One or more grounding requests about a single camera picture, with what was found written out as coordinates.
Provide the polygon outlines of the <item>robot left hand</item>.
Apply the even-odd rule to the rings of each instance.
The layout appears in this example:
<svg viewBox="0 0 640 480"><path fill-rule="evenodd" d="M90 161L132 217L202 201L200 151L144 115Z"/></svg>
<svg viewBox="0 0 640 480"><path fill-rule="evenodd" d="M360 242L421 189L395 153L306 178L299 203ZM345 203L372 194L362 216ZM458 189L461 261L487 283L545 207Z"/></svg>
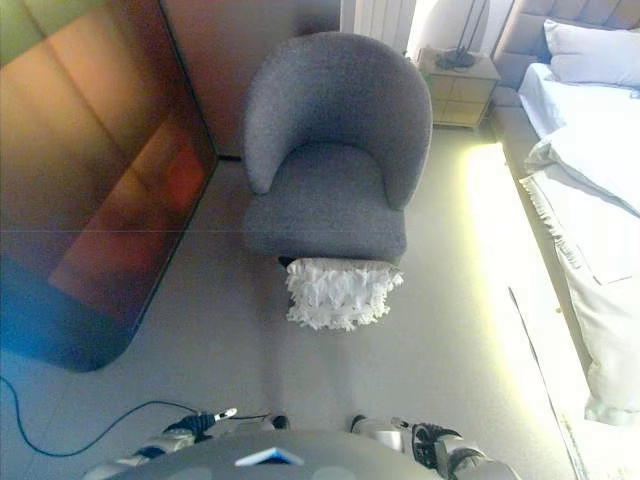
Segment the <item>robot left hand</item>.
<svg viewBox="0 0 640 480"><path fill-rule="evenodd" d="M213 427L221 420L225 420L235 416L238 413L237 408L229 408L219 413L203 412L188 415L180 421L169 425L164 433L186 433L192 436L196 443L211 439L206 431Z"/></svg>

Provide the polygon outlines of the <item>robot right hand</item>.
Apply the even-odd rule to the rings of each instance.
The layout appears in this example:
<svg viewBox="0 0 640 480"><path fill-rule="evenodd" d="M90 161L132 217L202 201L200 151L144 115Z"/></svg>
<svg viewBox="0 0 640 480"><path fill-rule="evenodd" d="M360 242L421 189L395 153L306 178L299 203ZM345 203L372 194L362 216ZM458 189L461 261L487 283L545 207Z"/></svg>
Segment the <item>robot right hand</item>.
<svg viewBox="0 0 640 480"><path fill-rule="evenodd" d="M416 462L428 469L437 467L435 444L441 437L461 438L457 431L436 424L409 423L402 419L393 419L392 424L403 435L409 436L409 440L403 443L405 451L410 453Z"/></svg>

